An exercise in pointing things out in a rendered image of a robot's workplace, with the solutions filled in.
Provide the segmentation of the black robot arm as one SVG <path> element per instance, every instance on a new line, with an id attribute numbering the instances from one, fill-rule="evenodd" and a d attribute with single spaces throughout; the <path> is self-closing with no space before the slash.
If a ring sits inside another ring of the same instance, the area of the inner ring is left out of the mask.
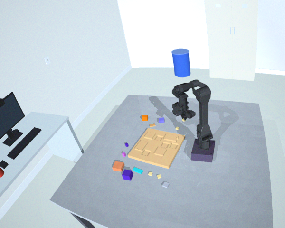
<path id="1" fill-rule="evenodd" d="M 195 90 L 195 87 L 200 87 Z M 199 149 L 209 150 L 211 145 L 210 140 L 213 139 L 213 135 L 208 125 L 208 102 L 211 98 L 211 90 L 205 84 L 195 79 L 189 83 L 182 83 L 174 86 L 172 94 L 179 99 L 179 103 L 184 104 L 187 102 L 188 95 L 185 93 L 190 88 L 192 88 L 192 93 L 195 95 L 199 102 L 199 124 L 197 125 L 197 138 L 199 141 Z M 177 106 L 172 110 L 173 114 L 176 116 L 181 115 L 184 112 L 184 108 L 177 104 Z"/>

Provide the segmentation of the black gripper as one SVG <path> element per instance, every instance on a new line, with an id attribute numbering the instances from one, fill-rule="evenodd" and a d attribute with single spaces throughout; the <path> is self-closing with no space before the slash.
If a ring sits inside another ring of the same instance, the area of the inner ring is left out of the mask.
<path id="1" fill-rule="evenodd" d="M 181 114 L 182 119 L 186 120 L 187 118 L 191 119 L 195 116 L 195 112 L 193 110 L 189 110 L 188 104 L 189 102 L 186 102 L 184 104 L 181 104 L 179 102 L 176 102 L 172 105 L 172 108 L 174 109 L 177 104 L 182 106 L 184 108 L 184 112 Z"/>

